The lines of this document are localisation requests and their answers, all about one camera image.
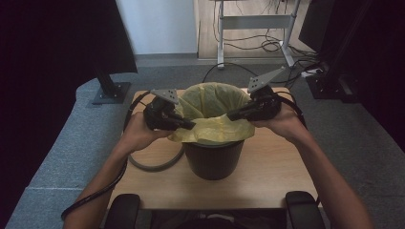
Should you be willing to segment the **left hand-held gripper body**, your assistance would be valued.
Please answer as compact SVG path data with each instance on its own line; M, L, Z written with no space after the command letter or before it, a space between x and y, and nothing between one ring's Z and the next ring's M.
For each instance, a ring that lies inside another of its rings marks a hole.
M153 89L154 96L143 111L144 120L150 130L175 131L179 128L175 106L179 103L175 89Z

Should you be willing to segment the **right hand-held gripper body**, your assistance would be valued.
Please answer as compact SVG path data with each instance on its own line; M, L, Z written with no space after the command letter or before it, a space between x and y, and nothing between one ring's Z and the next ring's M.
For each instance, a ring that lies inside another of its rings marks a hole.
M269 120L280 112L281 105L276 99L276 93L270 87L270 82L284 70L285 68L281 67L249 80L247 92L250 94L249 105L252 110L247 115L248 120Z

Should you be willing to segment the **yellow plastic trash bag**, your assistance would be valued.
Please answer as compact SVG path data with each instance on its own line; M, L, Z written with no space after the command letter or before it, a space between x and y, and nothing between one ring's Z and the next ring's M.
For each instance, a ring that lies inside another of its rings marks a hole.
M224 83L191 86L179 96L175 113L190 119L195 126L192 130L179 128L168 138L174 142L219 145L253 137L252 124L245 119L231 121L226 115L249 100L245 91Z

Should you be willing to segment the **black ribbed trash bin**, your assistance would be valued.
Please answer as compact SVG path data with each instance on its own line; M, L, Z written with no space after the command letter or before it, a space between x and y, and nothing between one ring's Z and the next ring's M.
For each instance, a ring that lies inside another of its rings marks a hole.
M206 180L229 177L236 169L244 141L219 145L183 143L183 149L193 173Z

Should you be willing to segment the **person's left hand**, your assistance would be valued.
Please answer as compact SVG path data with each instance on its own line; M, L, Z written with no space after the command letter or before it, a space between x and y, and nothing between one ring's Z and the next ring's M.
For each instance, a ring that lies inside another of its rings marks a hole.
M150 130L146 125L143 113L137 112L131 116L128 126L119 141L119 145L125 153L130 154L143 150L155 140L168 137L171 134L172 131Z

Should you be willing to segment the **person's right hand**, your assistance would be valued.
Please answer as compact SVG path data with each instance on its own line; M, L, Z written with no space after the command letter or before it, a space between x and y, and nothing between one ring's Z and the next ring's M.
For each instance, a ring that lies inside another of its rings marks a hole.
M310 133L299 120L297 113L286 104L282 105L280 113L274 118L251 121L251 124L256 128L268 128L291 143L310 139Z

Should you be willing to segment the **white power strip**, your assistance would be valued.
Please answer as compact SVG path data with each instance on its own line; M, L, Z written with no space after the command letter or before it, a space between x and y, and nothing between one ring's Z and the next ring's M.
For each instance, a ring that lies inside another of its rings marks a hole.
M319 69L319 68L317 68L317 69L312 69L312 70L306 70L306 71L301 72L301 77L306 78L306 77L309 77L309 76L313 76L313 75L316 75L316 74L320 74L320 73L322 73L322 72L323 72L323 70L321 70L321 69Z

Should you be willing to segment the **black stand base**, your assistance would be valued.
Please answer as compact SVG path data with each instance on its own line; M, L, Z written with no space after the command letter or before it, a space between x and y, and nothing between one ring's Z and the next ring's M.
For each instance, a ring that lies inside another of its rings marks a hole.
M314 99L337 99L343 103L358 103L358 80L348 74L337 78L321 74L308 76L306 81Z

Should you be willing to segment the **dark curtain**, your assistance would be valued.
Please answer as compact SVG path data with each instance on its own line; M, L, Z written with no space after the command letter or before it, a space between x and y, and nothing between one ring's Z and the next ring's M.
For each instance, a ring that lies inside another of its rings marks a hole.
M136 69L117 0L0 0L0 229L62 130L76 89Z

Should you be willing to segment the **black stand with base plate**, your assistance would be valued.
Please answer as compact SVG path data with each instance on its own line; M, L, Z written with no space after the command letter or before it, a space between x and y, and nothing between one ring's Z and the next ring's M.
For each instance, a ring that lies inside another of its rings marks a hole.
M98 65L94 65L94 74L98 80L99 89L92 104L122 104L130 89L131 83L114 82L111 76Z

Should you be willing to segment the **white metal stand frame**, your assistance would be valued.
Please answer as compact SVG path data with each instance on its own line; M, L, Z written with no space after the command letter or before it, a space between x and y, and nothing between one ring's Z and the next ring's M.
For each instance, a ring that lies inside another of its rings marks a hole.
M217 64L221 70L224 68L224 31L225 30L253 30L253 29L284 29L285 36L279 42L281 52L288 66L292 69L294 60L288 47L301 0L294 0L291 14L271 15L231 15L224 14L224 2L232 0L213 0L220 3L219 12L219 41L217 46Z

